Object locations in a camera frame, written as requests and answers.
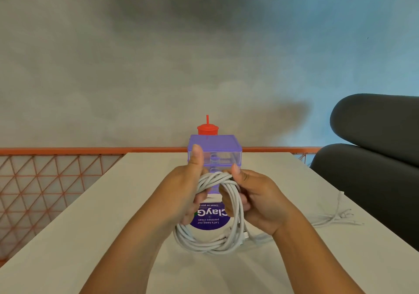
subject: charging cable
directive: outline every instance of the charging cable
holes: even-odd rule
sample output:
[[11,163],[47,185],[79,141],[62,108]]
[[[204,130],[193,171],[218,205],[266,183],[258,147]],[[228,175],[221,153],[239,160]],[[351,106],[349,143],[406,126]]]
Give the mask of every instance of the charging cable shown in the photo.
[[[230,196],[230,200],[233,206],[233,225],[228,231],[218,238],[213,239],[209,242],[201,242],[196,240],[193,234],[189,229],[182,225],[177,224],[173,235],[176,242],[183,247],[184,249],[197,252],[197,253],[207,253],[207,254],[229,254],[237,249],[241,244],[243,244],[246,239],[253,241],[255,244],[263,244],[272,240],[272,237],[266,233],[261,233],[256,236],[253,236],[249,233],[244,222],[244,211],[243,204],[239,195],[240,186],[234,181],[231,180],[233,176],[226,172],[215,172],[207,173],[201,176],[198,182],[198,188],[196,193],[200,193],[207,188],[211,188],[218,184],[222,185]],[[338,195],[338,206],[336,212],[333,215],[317,215],[307,217],[309,222],[315,228],[320,228],[328,226],[333,223],[344,223],[344,224],[356,224],[362,225],[363,223],[356,222],[354,220],[348,219],[353,216],[350,209],[346,209],[342,212],[339,212],[339,206],[343,192],[340,191]]]

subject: chair backrest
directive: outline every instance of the chair backrest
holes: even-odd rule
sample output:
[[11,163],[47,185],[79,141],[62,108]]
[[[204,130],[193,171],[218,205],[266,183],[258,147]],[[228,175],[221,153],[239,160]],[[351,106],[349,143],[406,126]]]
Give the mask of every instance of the chair backrest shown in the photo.
[[357,146],[328,145],[311,168],[419,250],[419,97],[352,95],[330,120]]

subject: red lid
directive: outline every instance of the red lid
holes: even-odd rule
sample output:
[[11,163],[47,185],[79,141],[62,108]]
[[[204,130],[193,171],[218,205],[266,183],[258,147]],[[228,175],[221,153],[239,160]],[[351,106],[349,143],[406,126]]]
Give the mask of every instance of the red lid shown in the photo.
[[219,127],[214,124],[210,124],[209,120],[210,116],[207,115],[207,124],[202,124],[197,127],[198,135],[218,135]]

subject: purple lid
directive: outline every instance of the purple lid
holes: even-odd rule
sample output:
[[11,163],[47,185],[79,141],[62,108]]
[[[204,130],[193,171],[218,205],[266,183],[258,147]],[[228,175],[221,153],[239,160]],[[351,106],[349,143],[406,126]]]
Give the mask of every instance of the purple lid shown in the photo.
[[241,145],[234,135],[191,135],[188,144],[188,151],[192,146],[198,144],[203,151],[215,152],[241,152]]

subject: orange metal grid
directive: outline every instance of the orange metal grid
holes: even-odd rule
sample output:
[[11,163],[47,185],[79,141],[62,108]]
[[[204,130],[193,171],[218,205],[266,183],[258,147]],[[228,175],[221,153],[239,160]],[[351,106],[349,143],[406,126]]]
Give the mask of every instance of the orange metal grid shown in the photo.
[[[244,147],[243,151],[290,152],[306,162],[307,155],[319,149]],[[185,147],[0,148],[0,267],[86,191],[87,182],[93,184],[124,154],[186,151]],[[27,160],[19,163],[18,158]],[[62,159],[67,160],[64,166]]]

